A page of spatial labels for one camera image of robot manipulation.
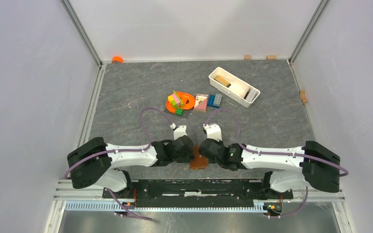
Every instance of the wire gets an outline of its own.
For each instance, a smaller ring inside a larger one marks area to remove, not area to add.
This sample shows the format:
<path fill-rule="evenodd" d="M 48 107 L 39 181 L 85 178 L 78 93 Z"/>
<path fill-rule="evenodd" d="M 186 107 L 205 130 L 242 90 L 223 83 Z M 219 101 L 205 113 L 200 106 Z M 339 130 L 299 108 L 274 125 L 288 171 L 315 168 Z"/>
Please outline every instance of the wire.
<path fill-rule="evenodd" d="M 143 150 L 147 150 L 151 147 L 151 143 L 152 143 L 152 140 L 151 140 L 151 136 L 149 135 L 148 133 L 148 130 L 147 128 L 145 127 L 144 125 L 144 121 L 142 120 L 142 114 L 146 111 L 146 110 L 155 110 L 157 112 L 159 112 L 160 114 L 162 114 L 166 119 L 167 121 L 170 123 L 170 125 L 173 124 L 172 120 L 169 119 L 163 112 L 161 112 L 160 110 L 156 109 L 156 108 L 144 108 L 141 113 L 139 114 L 139 122 L 141 123 L 141 126 L 142 126 L 142 129 L 144 130 L 144 133 L 145 135 L 147 136 L 148 138 L 148 145 L 147 147 L 145 147 L 144 149 L 121 149 L 119 150 L 119 152 L 130 152 L 130 151 L 143 151 Z"/>
<path fill-rule="evenodd" d="M 139 216 L 139 215 L 135 214 L 134 212 L 129 211 L 128 208 L 126 208 L 124 205 L 122 205 L 121 202 L 117 199 L 117 197 L 115 197 L 114 192 L 112 192 L 111 189 L 107 188 L 106 190 L 108 190 L 109 194 L 111 194 L 112 198 L 118 203 L 118 205 L 122 209 L 124 209 L 128 214 L 132 215 L 132 216 L 122 215 L 122 217 L 139 218 L 139 219 L 148 220 L 148 221 L 152 220 L 152 218 L 150 218 L 150 217 Z"/>
<path fill-rule="evenodd" d="M 284 214 L 280 216 L 268 216 L 268 218 L 282 218 L 282 217 L 288 217 L 288 216 L 294 215 L 304 208 L 307 199 L 308 199 L 308 187 L 305 187 L 305 198 L 303 202 L 301 203 L 300 207 L 298 207 L 298 209 L 288 214 Z"/>
<path fill-rule="evenodd" d="M 317 157 L 314 157 L 314 156 L 311 156 L 311 155 L 307 155 L 307 154 L 299 154 L 299 153 L 290 153 L 290 152 L 270 152 L 270 151 L 257 151 L 257 150 L 251 150 L 251 149 L 248 149 L 246 148 L 240 141 L 239 139 L 239 135 L 241 134 L 241 126 L 239 125 L 239 121 L 237 119 L 237 117 L 229 110 L 227 109 L 224 109 L 224 108 L 219 108 L 215 111 L 213 111 L 211 113 L 211 115 L 209 115 L 208 119 L 206 120 L 205 122 L 205 125 L 208 125 L 208 122 L 209 120 L 212 118 L 212 116 L 216 113 L 216 112 L 219 112 L 219 111 L 225 111 L 227 113 L 229 113 L 230 115 L 232 115 L 232 117 L 234 117 L 234 120 L 235 120 L 235 123 L 237 124 L 238 126 L 238 134 L 237 134 L 237 141 L 238 141 L 238 144 L 239 146 L 241 146 L 244 150 L 248 151 L 248 152 L 251 152 L 251 153 L 256 153 L 256 154 L 265 154 L 265 155 L 289 155 L 289 156 L 300 156 L 300 157 L 304 157 L 304 158 L 307 158 L 307 159 L 312 159 L 312 160 L 315 160 L 315 161 L 318 161 L 318 162 L 321 162 L 321 163 L 324 163 L 324 164 L 327 164 L 327 165 L 330 165 L 332 167 L 335 167 L 336 169 L 338 170 L 341 170 L 343 171 L 344 173 L 340 174 L 339 176 L 342 177 L 342 176 L 347 176 L 350 172 L 337 165 L 337 164 L 334 164 L 334 163 L 331 163 L 327 160 L 324 160 L 324 159 L 321 159 L 321 158 L 317 158 Z"/>
<path fill-rule="evenodd" d="M 282 211 L 284 210 L 284 205 L 283 204 L 281 204 L 281 211 L 276 211 L 276 210 L 274 210 L 274 209 L 271 209 L 271 211 L 273 211 L 274 213 L 277 213 L 277 214 L 282 214 Z"/>
<path fill-rule="evenodd" d="M 145 127 L 144 125 L 144 122 L 142 120 L 142 114 L 146 111 L 146 110 L 155 110 L 157 112 L 159 112 L 160 114 L 162 114 L 166 119 L 167 121 L 170 123 L 170 125 L 173 124 L 173 122 L 163 113 L 161 112 L 160 110 L 156 109 L 156 108 L 144 108 L 140 115 L 139 115 L 139 122 L 141 123 L 141 126 L 142 126 L 142 129 L 144 130 L 144 133 L 145 135 L 147 136 L 148 138 L 148 145 L 147 147 L 143 148 L 143 149 L 120 149 L 120 150 L 105 150 L 105 151 L 101 151 L 101 152 L 98 152 L 98 153 L 95 153 L 95 154 L 92 154 L 80 161 L 78 161 L 77 163 L 75 163 L 74 165 L 72 165 L 64 174 L 64 178 L 66 180 L 70 180 L 70 177 L 68 177 L 68 174 L 74 170 L 77 166 L 81 165 L 82 163 L 90 160 L 90 159 L 93 159 L 95 157 L 98 157 L 100 155 L 103 155 L 103 154 L 108 154 L 108 153 L 116 153 L 116 152 L 130 152 L 130 151 L 143 151 L 143 150 L 147 150 L 151 147 L 151 143 L 152 143 L 152 140 L 151 140 L 151 136 L 149 135 L 148 133 L 148 130 L 147 128 Z M 112 198 L 118 203 L 118 205 L 124 209 L 128 214 L 130 214 L 130 216 L 123 216 L 123 217 L 128 217 L 128 218 L 138 218 L 138 219 L 143 219 L 143 220 L 152 220 L 152 218 L 150 217 L 143 217 L 143 216 L 139 216 L 137 214 L 134 214 L 133 212 L 129 211 L 124 205 L 121 204 L 121 202 L 115 197 L 114 193 L 112 192 L 111 189 L 107 188 L 108 192 L 111 194 Z"/>
<path fill-rule="evenodd" d="M 281 194 L 281 195 L 280 195 L 280 198 L 279 198 L 278 205 L 281 204 L 283 200 L 284 200 L 284 197 L 283 197 L 282 194 Z"/>

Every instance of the orange plate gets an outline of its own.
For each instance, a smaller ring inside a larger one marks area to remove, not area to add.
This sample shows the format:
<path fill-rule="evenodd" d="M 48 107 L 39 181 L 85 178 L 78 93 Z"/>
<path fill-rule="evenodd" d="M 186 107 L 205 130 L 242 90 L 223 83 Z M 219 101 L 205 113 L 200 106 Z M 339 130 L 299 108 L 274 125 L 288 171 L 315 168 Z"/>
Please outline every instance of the orange plate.
<path fill-rule="evenodd" d="M 180 91 L 177 91 L 176 93 L 178 94 L 179 98 L 181 98 L 182 102 L 184 102 L 184 106 L 181 109 L 188 110 L 195 106 L 195 97 L 193 97 L 190 94 L 180 92 Z M 168 101 L 167 101 L 166 106 L 167 106 L 168 111 L 175 113 L 176 109 L 173 108 L 172 105 Z"/>

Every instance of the white wall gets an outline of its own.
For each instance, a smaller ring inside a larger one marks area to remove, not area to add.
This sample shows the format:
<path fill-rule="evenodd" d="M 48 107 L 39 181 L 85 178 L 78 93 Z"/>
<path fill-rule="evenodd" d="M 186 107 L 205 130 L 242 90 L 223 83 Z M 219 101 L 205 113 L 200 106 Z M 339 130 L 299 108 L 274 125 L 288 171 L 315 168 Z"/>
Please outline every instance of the white wall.
<path fill-rule="evenodd" d="M 295 61 L 317 140 L 341 156 L 358 233 L 373 232 L 373 1 L 331 1 Z"/>
<path fill-rule="evenodd" d="M 289 58 L 319 0 L 71 0 L 102 60 Z"/>
<path fill-rule="evenodd" d="M 60 1 L 0 1 L 0 233 L 43 231 L 95 75 Z"/>

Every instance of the orange cap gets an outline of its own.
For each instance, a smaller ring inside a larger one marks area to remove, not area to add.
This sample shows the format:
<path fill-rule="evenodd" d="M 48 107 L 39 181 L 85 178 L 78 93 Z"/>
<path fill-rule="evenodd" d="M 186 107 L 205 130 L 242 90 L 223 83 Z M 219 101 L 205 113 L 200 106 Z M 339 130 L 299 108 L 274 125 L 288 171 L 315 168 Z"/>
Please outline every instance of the orange cap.
<path fill-rule="evenodd" d="M 121 57 L 115 56 L 112 58 L 112 63 L 122 63 L 123 59 Z"/>

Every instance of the small box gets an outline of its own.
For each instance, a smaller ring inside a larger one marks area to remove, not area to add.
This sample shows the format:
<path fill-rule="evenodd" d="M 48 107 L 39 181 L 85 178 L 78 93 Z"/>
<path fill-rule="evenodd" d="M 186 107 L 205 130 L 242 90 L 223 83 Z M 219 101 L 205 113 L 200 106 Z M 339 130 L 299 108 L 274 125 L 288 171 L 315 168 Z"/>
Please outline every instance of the small box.
<path fill-rule="evenodd" d="M 220 82 L 217 82 L 215 79 L 217 76 L 221 76 L 223 79 L 225 79 L 230 84 L 229 87 L 226 87 Z M 216 68 L 209 75 L 209 83 L 217 88 L 220 92 L 226 94 L 228 97 L 246 108 L 248 108 L 261 94 L 258 89 L 254 88 L 253 86 L 249 85 L 248 83 L 244 82 L 243 80 L 239 79 L 238 77 L 221 67 Z M 255 93 L 255 95 L 253 96 L 251 101 L 248 101 L 245 99 L 245 97 L 247 93 L 251 91 Z"/>

